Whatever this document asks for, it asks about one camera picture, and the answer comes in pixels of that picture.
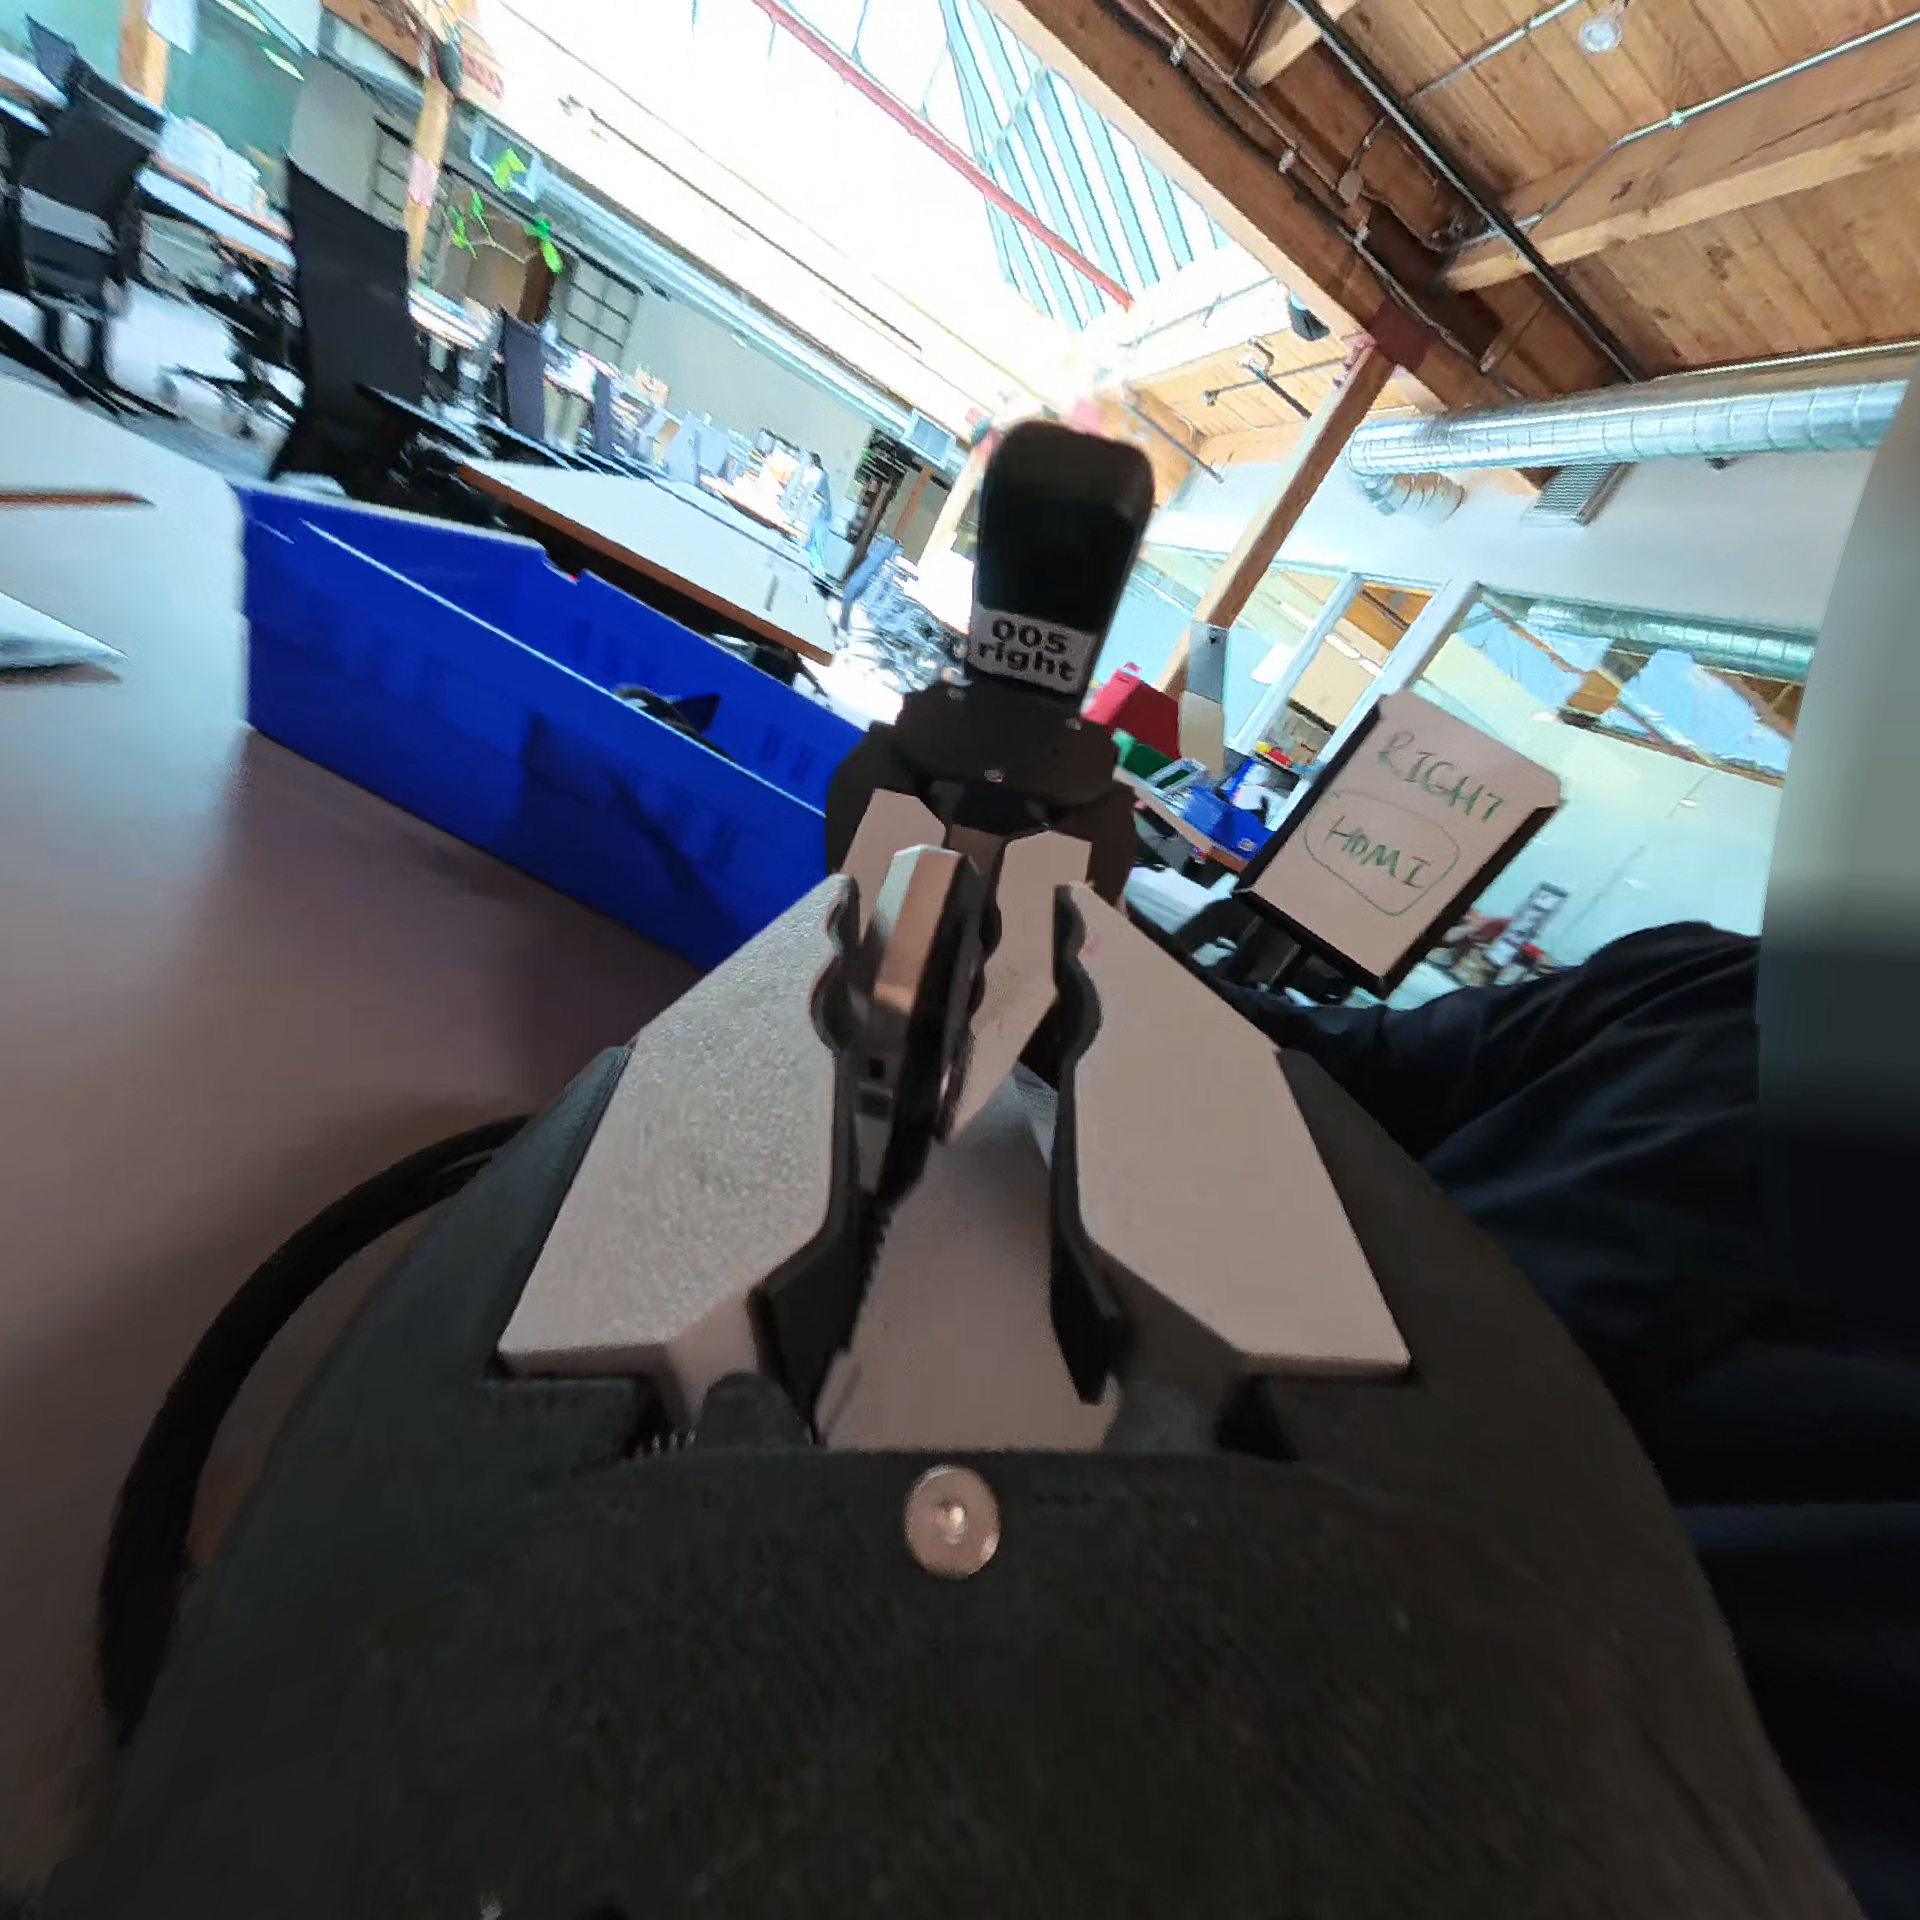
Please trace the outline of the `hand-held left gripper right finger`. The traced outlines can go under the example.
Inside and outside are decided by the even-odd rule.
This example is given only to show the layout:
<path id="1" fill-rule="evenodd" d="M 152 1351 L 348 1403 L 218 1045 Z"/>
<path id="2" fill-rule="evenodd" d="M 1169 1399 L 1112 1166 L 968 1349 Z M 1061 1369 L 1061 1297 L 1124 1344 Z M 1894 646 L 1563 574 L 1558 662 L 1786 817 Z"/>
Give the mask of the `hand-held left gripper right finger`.
<path id="1" fill-rule="evenodd" d="M 1078 1396 L 1407 1378 L 1277 1051 L 1087 883 L 1058 889 L 1054 972 L 1049 1311 Z"/>

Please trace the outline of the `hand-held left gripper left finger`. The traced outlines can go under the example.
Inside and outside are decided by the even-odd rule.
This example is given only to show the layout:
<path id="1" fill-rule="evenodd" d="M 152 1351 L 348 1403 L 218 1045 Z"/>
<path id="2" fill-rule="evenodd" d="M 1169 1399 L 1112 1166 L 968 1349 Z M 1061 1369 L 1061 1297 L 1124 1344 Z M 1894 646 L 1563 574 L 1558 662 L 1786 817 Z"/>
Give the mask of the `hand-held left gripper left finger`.
<path id="1" fill-rule="evenodd" d="M 630 1380 L 691 1428 L 734 1376 L 804 1428 L 869 1284 L 860 896 L 831 876 L 637 1036 L 501 1336 L 520 1380 Z"/>

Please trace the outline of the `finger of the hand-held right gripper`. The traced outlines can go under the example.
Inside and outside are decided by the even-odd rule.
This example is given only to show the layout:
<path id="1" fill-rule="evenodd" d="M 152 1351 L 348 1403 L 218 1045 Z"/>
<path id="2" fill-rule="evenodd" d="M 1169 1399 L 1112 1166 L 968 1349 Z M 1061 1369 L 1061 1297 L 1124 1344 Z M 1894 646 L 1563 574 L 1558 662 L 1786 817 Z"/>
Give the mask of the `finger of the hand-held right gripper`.
<path id="1" fill-rule="evenodd" d="M 1058 829 L 1008 838 L 993 855 L 981 993 L 957 1092 L 959 1137 L 973 1128 L 1054 1009 L 1056 896 L 1092 880 L 1096 855 L 1096 842 Z"/>
<path id="2" fill-rule="evenodd" d="M 896 858 L 923 849 L 948 849 L 948 826 L 916 797 L 880 790 L 848 849 L 831 855 L 831 873 L 853 882 L 858 905 L 876 905 Z"/>

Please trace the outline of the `brushed metal hub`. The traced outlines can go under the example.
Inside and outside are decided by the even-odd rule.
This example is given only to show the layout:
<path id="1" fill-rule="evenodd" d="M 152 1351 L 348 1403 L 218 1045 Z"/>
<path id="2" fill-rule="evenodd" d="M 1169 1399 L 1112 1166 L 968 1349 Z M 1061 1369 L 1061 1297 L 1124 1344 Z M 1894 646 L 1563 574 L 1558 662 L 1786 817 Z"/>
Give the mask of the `brushed metal hub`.
<path id="1" fill-rule="evenodd" d="M 907 1056 L 925 1034 L 948 1054 L 973 1002 L 984 885 L 968 855 L 943 847 L 909 847 L 887 865 L 857 970 L 871 1065 Z"/>

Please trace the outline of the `blue storage bin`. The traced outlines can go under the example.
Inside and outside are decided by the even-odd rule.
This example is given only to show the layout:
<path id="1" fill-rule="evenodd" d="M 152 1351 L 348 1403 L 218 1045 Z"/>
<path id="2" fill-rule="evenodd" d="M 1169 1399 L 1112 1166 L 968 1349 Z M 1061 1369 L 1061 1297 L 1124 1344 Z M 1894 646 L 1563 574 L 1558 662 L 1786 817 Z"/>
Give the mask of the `blue storage bin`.
<path id="1" fill-rule="evenodd" d="M 702 968 L 830 874 L 830 707 L 535 542 L 235 497 L 258 734 Z"/>

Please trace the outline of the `person's right forearm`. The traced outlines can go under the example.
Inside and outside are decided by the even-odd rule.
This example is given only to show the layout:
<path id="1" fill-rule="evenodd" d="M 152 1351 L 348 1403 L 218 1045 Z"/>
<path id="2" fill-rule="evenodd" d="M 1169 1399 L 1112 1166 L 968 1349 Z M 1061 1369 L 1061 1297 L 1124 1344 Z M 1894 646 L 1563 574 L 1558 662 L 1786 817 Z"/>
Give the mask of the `person's right forearm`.
<path id="1" fill-rule="evenodd" d="M 1759 961 L 1755 936 L 1669 925 L 1567 972 L 1410 1011 L 1216 995 L 1317 1063 L 1416 1160 L 1746 1180 L 1763 1146 Z"/>

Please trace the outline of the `red bag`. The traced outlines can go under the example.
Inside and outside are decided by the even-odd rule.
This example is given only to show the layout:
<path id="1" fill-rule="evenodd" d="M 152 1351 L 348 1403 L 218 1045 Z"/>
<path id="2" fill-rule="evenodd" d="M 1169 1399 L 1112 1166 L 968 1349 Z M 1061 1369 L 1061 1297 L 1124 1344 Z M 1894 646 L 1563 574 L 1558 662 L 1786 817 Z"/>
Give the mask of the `red bag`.
<path id="1" fill-rule="evenodd" d="M 1099 682 L 1083 704 L 1083 718 L 1112 734 L 1126 734 L 1146 750 L 1182 759 L 1182 702 L 1123 666 Z"/>

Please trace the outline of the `small blue bin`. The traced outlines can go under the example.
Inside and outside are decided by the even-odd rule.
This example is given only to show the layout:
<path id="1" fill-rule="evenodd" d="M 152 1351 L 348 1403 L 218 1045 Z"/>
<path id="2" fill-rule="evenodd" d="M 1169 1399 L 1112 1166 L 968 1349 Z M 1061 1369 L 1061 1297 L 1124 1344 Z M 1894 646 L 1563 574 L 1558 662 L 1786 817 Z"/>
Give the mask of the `small blue bin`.
<path id="1" fill-rule="evenodd" d="M 1227 776 L 1196 779 L 1180 804 L 1182 821 L 1236 860 L 1254 860 L 1284 815 L 1295 781 L 1284 767 L 1254 756 Z"/>

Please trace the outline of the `long white table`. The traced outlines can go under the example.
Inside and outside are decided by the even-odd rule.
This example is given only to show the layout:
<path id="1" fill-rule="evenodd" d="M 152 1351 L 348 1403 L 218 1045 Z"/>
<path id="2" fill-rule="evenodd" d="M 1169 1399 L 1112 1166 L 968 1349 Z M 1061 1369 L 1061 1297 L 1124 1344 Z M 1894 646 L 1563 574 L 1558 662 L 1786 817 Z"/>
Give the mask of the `long white table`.
<path id="1" fill-rule="evenodd" d="M 461 481 L 569 572 L 590 572 L 697 634 L 835 661 L 835 621 L 804 553 L 655 479 L 468 461 Z"/>

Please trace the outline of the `white handwritten sign board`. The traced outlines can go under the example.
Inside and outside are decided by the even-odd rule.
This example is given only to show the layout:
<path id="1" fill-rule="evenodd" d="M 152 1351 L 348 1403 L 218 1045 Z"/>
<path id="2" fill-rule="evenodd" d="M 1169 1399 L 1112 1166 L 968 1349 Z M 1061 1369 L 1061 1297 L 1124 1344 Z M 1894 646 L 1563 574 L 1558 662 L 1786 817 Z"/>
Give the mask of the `white handwritten sign board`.
<path id="1" fill-rule="evenodd" d="M 1392 691 L 1304 785 L 1234 898 L 1383 998 L 1559 804 L 1556 772 Z"/>

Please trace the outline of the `green paper decoration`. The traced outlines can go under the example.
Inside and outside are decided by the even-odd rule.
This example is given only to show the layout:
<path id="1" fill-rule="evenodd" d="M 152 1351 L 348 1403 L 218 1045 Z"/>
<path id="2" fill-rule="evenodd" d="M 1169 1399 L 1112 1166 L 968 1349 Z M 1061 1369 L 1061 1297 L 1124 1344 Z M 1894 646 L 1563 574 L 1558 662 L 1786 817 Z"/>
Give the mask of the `green paper decoration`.
<path id="1" fill-rule="evenodd" d="M 439 279 L 537 261 L 562 278 L 565 252 L 546 209 L 546 159 L 517 136 L 479 127 L 468 157 L 445 163 L 429 260 Z"/>

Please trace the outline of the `black office chair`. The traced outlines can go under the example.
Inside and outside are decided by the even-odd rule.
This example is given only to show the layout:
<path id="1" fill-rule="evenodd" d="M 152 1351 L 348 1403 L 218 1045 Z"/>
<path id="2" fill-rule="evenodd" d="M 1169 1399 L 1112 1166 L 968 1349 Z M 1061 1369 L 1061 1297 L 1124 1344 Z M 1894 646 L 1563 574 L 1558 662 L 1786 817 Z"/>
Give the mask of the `black office chair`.
<path id="1" fill-rule="evenodd" d="M 112 416 L 157 414 L 114 378 L 109 348 L 118 299 L 141 276 L 141 182 L 164 112 L 37 17 L 26 33 L 31 67 L 4 78 L 3 288 L 35 332 L 3 324 L 4 357 Z"/>
<path id="2" fill-rule="evenodd" d="M 296 164 L 285 186 L 301 407 L 270 479 L 324 479 L 362 504 L 484 522 L 486 506 L 461 472 L 486 452 L 429 405 L 404 231 Z"/>

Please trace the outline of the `metal duct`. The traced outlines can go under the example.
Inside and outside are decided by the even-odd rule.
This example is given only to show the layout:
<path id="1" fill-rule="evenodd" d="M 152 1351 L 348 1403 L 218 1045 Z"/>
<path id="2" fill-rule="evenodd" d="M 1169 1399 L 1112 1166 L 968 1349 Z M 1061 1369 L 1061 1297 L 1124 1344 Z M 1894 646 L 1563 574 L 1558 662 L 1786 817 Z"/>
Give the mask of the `metal duct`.
<path id="1" fill-rule="evenodd" d="M 1592 639 L 1626 652 L 1675 652 L 1696 666 L 1764 682 L 1800 684 L 1809 678 L 1817 637 L 1806 630 L 1684 619 L 1662 612 L 1597 607 L 1549 598 L 1495 594 L 1493 607 L 1529 637 Z"/>
<path id="2" fill-rule="evenodd" d="M 1365 427 L 1347 448 L 1360 486 L 1466 470 L 1649 468 L 1874 450 L 1908 402 L 1908 367 L 1869 378 L 1649 384 L 1552 402 L 1421 416 Z"/>

